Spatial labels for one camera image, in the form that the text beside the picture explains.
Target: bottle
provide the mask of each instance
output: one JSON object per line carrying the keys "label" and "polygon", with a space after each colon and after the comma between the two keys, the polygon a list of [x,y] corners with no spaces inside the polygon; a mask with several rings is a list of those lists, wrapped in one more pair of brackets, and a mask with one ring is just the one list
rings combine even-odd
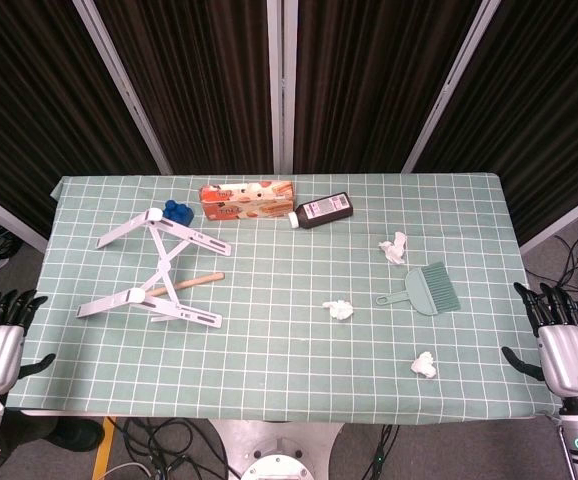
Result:
{"label": "bottle", "polygon": [[346,192],[303,203],[287,214],[291,228],[313,228],[353,215],[353,205]]}

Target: bottle label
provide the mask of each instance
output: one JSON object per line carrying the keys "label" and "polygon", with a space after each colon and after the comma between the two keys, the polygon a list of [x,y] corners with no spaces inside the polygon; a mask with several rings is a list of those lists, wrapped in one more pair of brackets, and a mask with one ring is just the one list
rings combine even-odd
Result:
{"label": "bottle label", "polygon": [[333,197],[323,198],[317,202],[311,202],[305,205],[307,218],[322,217],[338,210],[344,210],[349,207],[347,197],[344,194],[334,195]]}

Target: brush bristles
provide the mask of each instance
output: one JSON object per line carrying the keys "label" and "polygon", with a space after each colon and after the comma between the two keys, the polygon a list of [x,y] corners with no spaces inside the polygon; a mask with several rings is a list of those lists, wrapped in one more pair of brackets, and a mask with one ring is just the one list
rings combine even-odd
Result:
{"label": "brush bristles", "polygon": [[422,274],[438,313],[460,310],[460,301],[444,264],[438,262],[422,267]]}

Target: dustpan handle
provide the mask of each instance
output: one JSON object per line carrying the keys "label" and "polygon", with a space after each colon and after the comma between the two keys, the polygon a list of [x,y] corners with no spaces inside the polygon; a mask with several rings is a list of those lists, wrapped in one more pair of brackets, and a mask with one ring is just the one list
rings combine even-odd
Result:
{"label": "dustpan handle", "polygon": [[376,298],[376,303],[378,305],[389,305],[391,303],[404,302],[406,300],[409,300],[409,292],[405,290],[404,292],[382,295]]}

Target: yellow floor stripe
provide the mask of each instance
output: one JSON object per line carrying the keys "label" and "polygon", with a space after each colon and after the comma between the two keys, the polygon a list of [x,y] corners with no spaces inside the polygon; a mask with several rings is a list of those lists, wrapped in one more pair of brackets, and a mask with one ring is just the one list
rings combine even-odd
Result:
{"label": "yellow floor stripe", "polygon": [[102,423],[102,428],[105,430],[105,439],[98,447],[91,480],[98,480],[102,477],[107,471],[107,464],[109,463],[109,453],[111,452],[111,444],[113,443],[113,425],[107,417],[105,417],[105,421]]}

